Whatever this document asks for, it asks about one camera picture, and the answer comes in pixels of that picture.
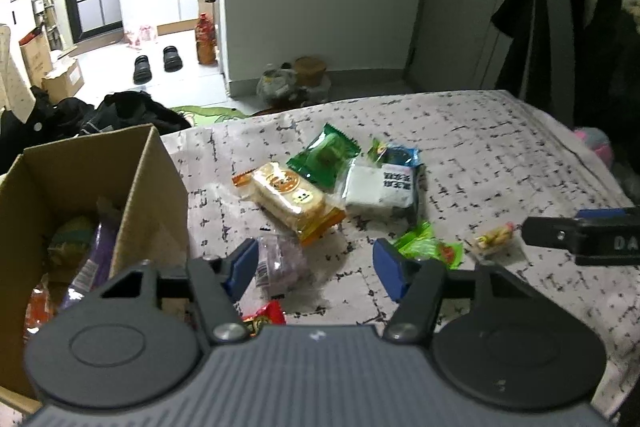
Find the light green candy packet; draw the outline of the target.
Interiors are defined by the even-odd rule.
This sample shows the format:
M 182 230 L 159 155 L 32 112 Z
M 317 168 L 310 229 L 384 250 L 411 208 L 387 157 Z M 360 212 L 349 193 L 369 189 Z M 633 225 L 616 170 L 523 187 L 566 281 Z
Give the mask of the light green candy packet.
M 458 269 L 464 256 L 461 243 L 441 241 L 430 222 L 422 221 L 406 232 L 393 246 L 406 258 L 414 261 L 437 259 L 450 270 Z

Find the red chocolate bar packet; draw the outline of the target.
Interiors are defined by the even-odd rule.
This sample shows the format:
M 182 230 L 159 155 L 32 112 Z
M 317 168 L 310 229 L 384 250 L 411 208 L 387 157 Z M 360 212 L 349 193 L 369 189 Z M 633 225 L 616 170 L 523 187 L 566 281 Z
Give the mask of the red chocolate bar packet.
M 242 321 L 252 337 L 258 335 L 266 325 L 286 324 L 285 313 L 278 300 L 270 300 L 255 313 L 244 315 Z

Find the purple clear snack packet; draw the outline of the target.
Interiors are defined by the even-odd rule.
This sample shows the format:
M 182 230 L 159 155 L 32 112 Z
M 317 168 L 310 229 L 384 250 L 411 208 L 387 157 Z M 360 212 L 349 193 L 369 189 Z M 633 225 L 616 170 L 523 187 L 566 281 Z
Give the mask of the purple clear snack packet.
M 308 274 L 308 261 L 295 237 L 268 234 L 258 237 L 255 284 L 262 293 L 278 298 Z

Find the small yellow candy packet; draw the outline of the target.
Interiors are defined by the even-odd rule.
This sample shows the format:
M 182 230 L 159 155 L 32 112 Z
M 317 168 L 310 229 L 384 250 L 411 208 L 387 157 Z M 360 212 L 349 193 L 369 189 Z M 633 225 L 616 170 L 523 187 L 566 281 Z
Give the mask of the small yellow candy packet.
M 489 257 L 497 254 L 498 251 L 502 251 L 512 243 L 516 231 L 518 231 L 517 225 L 514 225 L 513 222 L 506 222 L 504 225 L 493 228 L 472 239 L 470 251 L 480 257 Z

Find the white black-label snack packet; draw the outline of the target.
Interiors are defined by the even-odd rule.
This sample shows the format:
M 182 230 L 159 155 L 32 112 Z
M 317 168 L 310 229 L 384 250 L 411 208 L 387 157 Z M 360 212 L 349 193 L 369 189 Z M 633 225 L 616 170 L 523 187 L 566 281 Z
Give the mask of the white black-label snack packet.
M 414 221 L 419 209 L 416 167 L 356 158 L 340 194 L 345 208 L 355 215 Z

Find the pink item beside bed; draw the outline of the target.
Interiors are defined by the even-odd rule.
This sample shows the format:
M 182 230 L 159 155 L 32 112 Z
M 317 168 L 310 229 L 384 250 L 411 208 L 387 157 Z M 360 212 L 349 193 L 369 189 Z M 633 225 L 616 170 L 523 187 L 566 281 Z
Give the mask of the pink item beside bed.
M 608 136 L 602 130 L 593 127 L 583 127 L 575 129 L 574 135 L 585 144 L 585 147 L 588 147 L 591 152 L 595 153 L 608 169 L 612 168 L 614 152 Z

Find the patterned white bed sheet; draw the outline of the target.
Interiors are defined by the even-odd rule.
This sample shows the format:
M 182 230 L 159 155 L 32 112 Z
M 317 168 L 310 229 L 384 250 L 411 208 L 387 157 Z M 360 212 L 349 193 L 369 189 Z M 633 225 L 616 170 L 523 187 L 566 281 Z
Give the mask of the patterned white bed sheet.
M 425 169 L 421 209 L 447 242 L 529 216 L 628 205 L 610 170 L 573 132 L 506 93 L 356 98 L 166 135 L 189 194 L 192 254 L 222 256 L 247 237 L 277 231 L 232 179 L 299 153 L 326 124 L 362 148 L 373 139 L 417 148 Z M 638 270 L 582 268 L 563 251 L 521 242 L 497 261 L 600 335 L 608 366 L 593 403 L 614 415 L 639 377 Z

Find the orange cracker packet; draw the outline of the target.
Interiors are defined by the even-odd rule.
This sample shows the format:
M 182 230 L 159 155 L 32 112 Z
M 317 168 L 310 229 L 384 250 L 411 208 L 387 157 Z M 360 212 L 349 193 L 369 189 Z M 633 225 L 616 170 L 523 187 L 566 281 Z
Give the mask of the orange cracker packet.
M 239 173 L 233 185 L 308 247 L 346 218 L 345 210 L 300 174 L 270 161 Z

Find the blue green snack packet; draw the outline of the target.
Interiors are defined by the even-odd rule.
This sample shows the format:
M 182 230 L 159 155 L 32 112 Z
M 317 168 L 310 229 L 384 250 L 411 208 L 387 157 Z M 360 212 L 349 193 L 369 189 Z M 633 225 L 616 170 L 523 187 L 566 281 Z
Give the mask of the blue green snack packet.
M 374 138 L 367 158 L 383 171 L 383 204 L 390 206 L 395 216 L 404 216 L 409 225 L 415 225 L 420 215 L 423 168 L 419 150 Z

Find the green cartoon rug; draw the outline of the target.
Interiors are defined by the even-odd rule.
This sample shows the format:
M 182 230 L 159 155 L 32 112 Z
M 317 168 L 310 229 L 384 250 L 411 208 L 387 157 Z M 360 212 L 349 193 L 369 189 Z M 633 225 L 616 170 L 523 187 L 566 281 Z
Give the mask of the green cartoon rug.
M 178 106 L 172 109 L 180 114 L 192 127 L 209 127 L 220 122 L 246 119 L 239 109 L 220 106 Z

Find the black hanging coat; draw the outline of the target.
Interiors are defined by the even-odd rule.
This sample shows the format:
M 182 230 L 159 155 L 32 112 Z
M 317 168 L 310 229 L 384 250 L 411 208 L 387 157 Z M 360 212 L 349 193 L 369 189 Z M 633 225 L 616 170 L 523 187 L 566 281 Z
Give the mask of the black hanging coat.
M 616 147 L 638 131 L 639 35 L 623 0 L 504 0 L 491 23 L 511 40 L 497 89 Z

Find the grey plastic bag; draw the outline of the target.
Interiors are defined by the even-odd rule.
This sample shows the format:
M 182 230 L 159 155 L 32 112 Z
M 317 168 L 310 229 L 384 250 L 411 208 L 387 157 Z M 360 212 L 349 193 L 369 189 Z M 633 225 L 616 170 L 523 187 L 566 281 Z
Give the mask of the grey plastic bag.
M 297 75 L 291 63 L 266 66 L 256 86 L 256 94 L 270 107 L 292 106 L 299 101 Z

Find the black shoe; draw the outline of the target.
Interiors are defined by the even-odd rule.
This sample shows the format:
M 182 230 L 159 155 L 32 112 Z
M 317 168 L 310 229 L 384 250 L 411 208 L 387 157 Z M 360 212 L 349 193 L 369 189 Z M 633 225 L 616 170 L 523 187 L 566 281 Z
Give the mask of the black shoe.
M 178 72 L 183 68 L 182 58 L 175 46 L 166 46 L 163 49 L 163 61 L 165 72 Z
M 134 84 L 145 84 L 151 79 L 152 72 L 149 57 L 139 55 L 134 60 L 134 75 L 132 75 L 132 80 L 134 80 Z

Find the small cardboard box floor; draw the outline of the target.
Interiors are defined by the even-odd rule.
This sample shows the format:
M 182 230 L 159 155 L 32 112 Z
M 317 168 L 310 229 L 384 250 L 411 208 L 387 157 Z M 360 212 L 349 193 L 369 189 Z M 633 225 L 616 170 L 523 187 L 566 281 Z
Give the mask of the small cardboard box floor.
M 55 68 L 42 78 L 41 89 L 47 92 L 51 103 L 73 98 L 84 87 L 84 78 L 75 57 L 62 57 Z

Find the brown pot by wall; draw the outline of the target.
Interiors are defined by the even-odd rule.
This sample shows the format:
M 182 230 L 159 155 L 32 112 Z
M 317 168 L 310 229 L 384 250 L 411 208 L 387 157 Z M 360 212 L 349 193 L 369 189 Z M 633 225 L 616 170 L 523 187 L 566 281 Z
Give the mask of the brown pot by wall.
M 315 88 L 326 75 L 326 62 L 314 56 L 301 56 L 293 62 L 293 69 L 300 87 Z

